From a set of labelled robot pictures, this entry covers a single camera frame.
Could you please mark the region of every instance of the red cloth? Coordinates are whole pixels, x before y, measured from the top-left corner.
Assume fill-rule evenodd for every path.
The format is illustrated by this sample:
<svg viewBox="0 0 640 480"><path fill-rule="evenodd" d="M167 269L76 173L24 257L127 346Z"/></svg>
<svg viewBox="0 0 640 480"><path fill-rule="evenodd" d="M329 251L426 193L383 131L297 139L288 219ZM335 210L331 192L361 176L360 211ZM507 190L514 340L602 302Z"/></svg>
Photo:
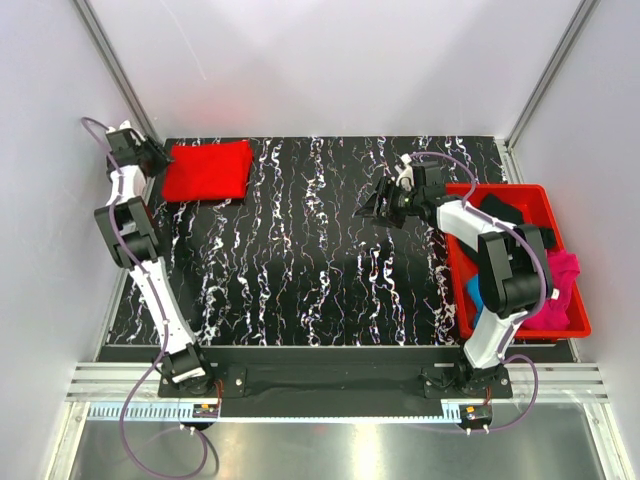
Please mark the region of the red cloth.
<svg viewBox="0 0 640 480"><path fill-rule="evenodd" d="M162 196L167 202L244 198L253 153L249 142L176 145Z"/></svg>
<svg viewBox="0 0 640 480"><path fill-rule="evenodd" d="M573 283L580 275L578 257L565 250L549 252L547 254L553 288L558 290L558 298L549 298L535 317L525 320L524 328L530 330L566 330L569 326L567 308L571 302Z"/></svg>

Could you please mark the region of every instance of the white wall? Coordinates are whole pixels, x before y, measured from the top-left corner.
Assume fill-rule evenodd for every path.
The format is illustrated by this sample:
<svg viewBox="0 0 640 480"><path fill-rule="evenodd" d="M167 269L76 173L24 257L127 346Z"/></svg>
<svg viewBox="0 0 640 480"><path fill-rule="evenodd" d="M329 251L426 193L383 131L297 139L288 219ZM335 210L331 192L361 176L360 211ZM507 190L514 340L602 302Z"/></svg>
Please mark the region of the white wall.
<svg viewBox="0 0 640 480"><path fill-rule="evenodd" d="M94 225L105 163L79 117L127 109L68 0L0 4L0 478L41 478L116 267Z"/></svg>
<svg viewBox="0 0 640 480"><path fill-rule="evenodd" d="M93 0L163 136L505 136L579 0Z"/></svg>
<svg viewBox="0 0 640 480"><path fill-rule="evenodd" d="M640 2L601 2L516 146L582 264L596 360L640 473Z"/></svg>

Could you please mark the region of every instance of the cable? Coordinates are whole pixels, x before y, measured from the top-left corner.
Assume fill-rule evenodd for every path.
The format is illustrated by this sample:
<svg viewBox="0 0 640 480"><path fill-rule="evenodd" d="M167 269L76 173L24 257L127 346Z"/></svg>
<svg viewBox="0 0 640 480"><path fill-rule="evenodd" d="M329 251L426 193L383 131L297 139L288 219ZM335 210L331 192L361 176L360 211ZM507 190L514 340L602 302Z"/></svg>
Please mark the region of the cable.
<svg viewBox="0 0 640 480"><path fill-rule="evenodd" d="M127 456L131 459L131 461L140 470L142 470L143 472L147 473L148 475L151 475L152 477L155 477L155 478L165 479L165 480L186 480L186 479L189 479L189 478L193 478L196 475L198 475L202 471L202 469L204 468L204 466L205 466L205 464L207 462L207 455L208 455L209 448L210 448L209 447L210 443L208 442L208 438L202 432L200 432L198 430L195 430L194 428L191 429L191 433L193 434L195 432L198 435L200 441L202 442L202 448L204 450L204 453L203 453L203 456L202 456L202 462L200 462L200 465L198 465L198 467L192 473L189 473L187 475L180 475L180 476L165 475L163 473L156 472L155 470L151 470L146 465L144 465L138 459L138 457L136 457L135 452L133 452L133 450L131 449L131 446L129 445L129 442L127 441L127 437L126 437L125 430L124 430L124 417L126 415L126 412L128 410L129 404L131 403L131 400L133 399L134 395L136 394L136 392L138 391L140 386L149 377L149 375L151 375L151 372L153 372L156 369L158 364L162 361L165 353L167 352L167 345L169 343L169 326L168 326L168 320L167 320L166 312L164 310L164 307L162 306L162 302L160 301L160 295L158 294L158 291L156 290L156 287L153 284L153 281L152 281L152 279L151 279L151 277L149 275L149 271L143 267L142 262L140 262L140 260L138 260L138 258L135 256L135 254L127 246L126 242L124 241L124 238L122 238L122 235L120 234L120 229L118 228L118 223L116 222L115 207L116 207L116 204L118 203L118 200L122 197L122 189L123 189L123 185L122 185L122 170L120 169L120 166L118 165L118 162L116 162L115 158L113 158L113 154L111 153L111 147L109 147L107 142L105 142L102 138L100 138L93 131L93 129L91 128L91 125L92 124L93 125L97 125L99 127L104 128L105 130L108 130L109 128L106 125L104 125L103 123L101 123L101 122L99 122L97 120L94 120L93 118L89 118L89 117L82 117L81 123L82 123L82 126L93 137L93 139L98 143L98 145L100 145L100 147L104 150L105 154L107 155L107 158L108 158L109 162L111 163L111 165L113 166L115 171L118 173L118 194L117 194L115 200L113 202L111 202L111 204L109 205L109 222L111 223L111 228L113 229L113 233L114 233L114 235L116 237L116 240L118 241L118 244L122 248L122 250L131 259L131 261L137 267L140 268L142 273L145 276L147 276L147 278L149 280L149 287L151 289L151 292L153 293L153 296L155 297L156 303L158 304L158 308L160 309L160 314L162 315L162 318L164 319L164 321L163 321L163 323L164 323L164 332L163 332L164 340L163 340L162 345L160 347L160 353L155 358L155 360L153 361L151 366L147 369L147 371L142 374L140 379L133 386L133 388L131 389L131 391L127 395L126 400L124 401L124 404L122 405L122 411L120 412L120 418L118 419L118 428L119 428L119 432L120 432L120 440L122 441L122 446L123 446L125 452L127 453ZM169 433L169 432L172 432L172 431L177 430L177 429L181 430L181 429L183 429L183 426L173 427L173 428L167 429L167 430L165 430L165 432L162 433L162 435L164 435L166 433Z"/></svg>
<svg viewBox="0 0 640 480"><path fill-rule="evenodd" d="M167 434L167 432L173 432L175 430L175 428L170 428L167 430L163 430L161 432L156 433L155 435L153 435L151 438L148 438L142 445L138 445L135 447L135 453L139 453L142 450L144 450L145 448L147 448L149 445L155 443L160 437L163 437L164 435ZM102 459L102 462L104 463L105 466L112 466L112 465L119 465L124 461L127 460L131 460L129 458L128 455L124 455L122 458L118 458L118 459L109 459L107 455L104 454L104 442L100 439L100 433L98 433L97 438L96 438L96 443L98 443L98 454L100 455L100 458ZM211 453L213 454L213 458L216 460L216 462L218 462L218 452L215 450L215 447L213 446L213 444L209 441L207 442L209 444L209 448L211 449Z"/></svg>
<svg viewBox="0 0 640 480"><path fill-rule="evenodd" d="M482 402L482 405L489 405L490 402L491 402L491 387L487 387L487 398L484 399L484 402Z"/></svg>
<svg viewBox="0 0 640 480"><path fill-rule="evenodd" d="M511 355L504 362L502 362L502 364L507 365L513 362L514 360L524 360L531 367L531 373L533 374L533 393L531 394L531 400L529 401L527 408L524 409L524 412L522 412L522 414L518 418L507 423L506 425L492 428L491 429L492 432L504 432L505 430L508 430L509 428L515 427L516 425L520 424L527 417L527 415L529 415L529 413L531 412L531 409L533 408L533 405L536 403L536 400L538 398L538 387L540 385L540 381L538 379L538 369L536 368L536 364L533 363L533 360L531 360L526 355L521 355L519 353Z"/></svg>
<svg viewBox="0 0 640 480"><path fill-rule="evenodd" d="M220 471L220 458L218 457L218 452L216 451L216 447L213 446L213 442L211 442L211 439L209 439L209 437L207 437L206 435L203 435L203 437L204 441L207 442L207 445L211 449L213 459L216 461L216 468L214 468L213 473L211 474L212 477L215 477Z"/></svg>

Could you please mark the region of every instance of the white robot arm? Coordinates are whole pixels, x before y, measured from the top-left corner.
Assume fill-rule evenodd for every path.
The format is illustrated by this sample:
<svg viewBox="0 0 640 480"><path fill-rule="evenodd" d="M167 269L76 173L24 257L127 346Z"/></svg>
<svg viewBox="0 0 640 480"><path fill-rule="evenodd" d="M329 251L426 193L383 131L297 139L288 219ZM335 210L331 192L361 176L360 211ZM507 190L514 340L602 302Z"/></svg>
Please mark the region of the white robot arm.
<svg viewBox="0 0 640 480"><path fill-rule="evenodd" d="M502 222L464 205L458 196L447 195L437 162L415 166L408 155L402 161L404 168L398 168L398 177L382 178L355 214L372 218L374 224L397 228L402 228L407 216L418 216L478 253L480 296L485 308L462 348L451 382L459 389L486 388L498 378L523 317L538 303L541 293L548 297L553 289L540 230L535 225ZM545 285L541 285L530 254L504 227L526 241L542 269Z"/></svg>
<svg viewBox="0 0 640 480"><path fill-rule="evenodd" d="M106 136L118 169L107 163L112 191L107 205L94 212L96 222L114 261L128 271L140 288L160 344L166 346L163 378L176 390L204 395L213 386L213 371L180 312L156 227L142 198L147 179L162 172L170 158L153 139L131 128L129 122L119 129L109 129Z"/></svg>

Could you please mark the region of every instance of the red plastic bin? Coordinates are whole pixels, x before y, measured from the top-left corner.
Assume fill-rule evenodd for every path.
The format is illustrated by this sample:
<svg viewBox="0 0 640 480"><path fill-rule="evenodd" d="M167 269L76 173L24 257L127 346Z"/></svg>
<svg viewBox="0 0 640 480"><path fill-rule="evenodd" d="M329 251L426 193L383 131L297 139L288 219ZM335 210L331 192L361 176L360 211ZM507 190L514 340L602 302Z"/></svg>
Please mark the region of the red plastic bin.
<svg viewBox="0 0 640 480"><path fill-rule="evenodd" d="M471 185L469 184L448 184L447 193L464 196L470 188ZM555 218L553 218L547 194L540 185L478 185L469 201L472 205L478 206L489 193L493 193L500 200L518 208L522 212L525 222L553 228L558 244L552 250L564 249L562 237ZM466 285L478 273L478 269L462 253L458 242L452 235L447 235L447 247L449 249L449 266L453 277L453 292L458 307L457 317L460 337L469 338L473 333L473 318L476 314L476 307L467 293ZM571 292L571 303L567 309L567 316L569 317L569 326L566 330L528 330L526 327L522 327L516 333L516 338L555 341L561 338L589 336L591 334L591 325L576 284L573 285Z"/></svg>

